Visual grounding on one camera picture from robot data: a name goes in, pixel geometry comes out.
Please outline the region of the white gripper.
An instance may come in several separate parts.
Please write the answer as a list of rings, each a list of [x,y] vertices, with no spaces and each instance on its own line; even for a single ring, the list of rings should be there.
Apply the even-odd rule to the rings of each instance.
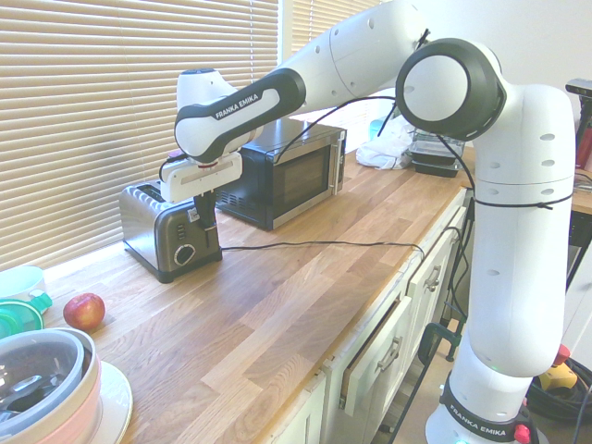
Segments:
[[[239,154],[220,157],[212,165],[181,160],[164,166],[160,191],[163,199],[172,204],[193,197],[199,226],[212,229],[216,225],[216,194],[213,190],[238,179],[241,173]]]

